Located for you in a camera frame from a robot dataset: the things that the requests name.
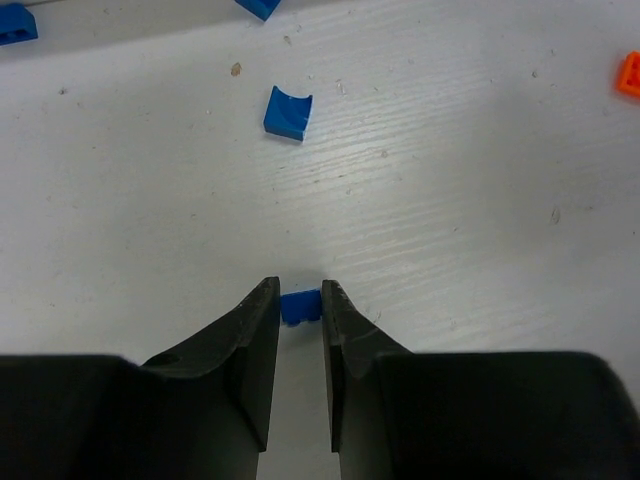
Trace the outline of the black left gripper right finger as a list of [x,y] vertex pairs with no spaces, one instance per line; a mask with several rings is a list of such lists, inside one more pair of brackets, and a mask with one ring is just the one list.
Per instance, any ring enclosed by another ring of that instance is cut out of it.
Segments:
[[635,479],[639,416],[584,352],[413,353],[321,287],[331,448],[345,479]]

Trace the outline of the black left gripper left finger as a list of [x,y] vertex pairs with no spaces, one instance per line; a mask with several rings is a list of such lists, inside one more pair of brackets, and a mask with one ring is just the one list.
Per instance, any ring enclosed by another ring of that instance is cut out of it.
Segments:
[[5,479],[252,479],[266,449],[280,283],[143,364],[1,359]]

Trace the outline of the small blue lego brick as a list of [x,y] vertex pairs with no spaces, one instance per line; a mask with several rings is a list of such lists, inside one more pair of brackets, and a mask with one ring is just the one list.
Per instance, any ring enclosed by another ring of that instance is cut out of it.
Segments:
[[7,46],[39,38],[33,14],[20,3],[0,7],[0,46]]
[[319,321],[323,312],[320,290],[305,290],[282,295],[280,312],[283,324],[288,327]]
[[236,0],[238,5],[263,22],[269,19],[280,2],[281,0]]
[[272,88],[263,128],[266,133],[303,142],[313,106],[313,96],[294,97]]

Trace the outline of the small orange lego brick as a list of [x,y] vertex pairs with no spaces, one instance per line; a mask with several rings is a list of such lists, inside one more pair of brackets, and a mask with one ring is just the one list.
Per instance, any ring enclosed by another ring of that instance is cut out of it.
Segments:
[[620,64],[615,90],[621,94],[640,98],[640,52],[631,51]]

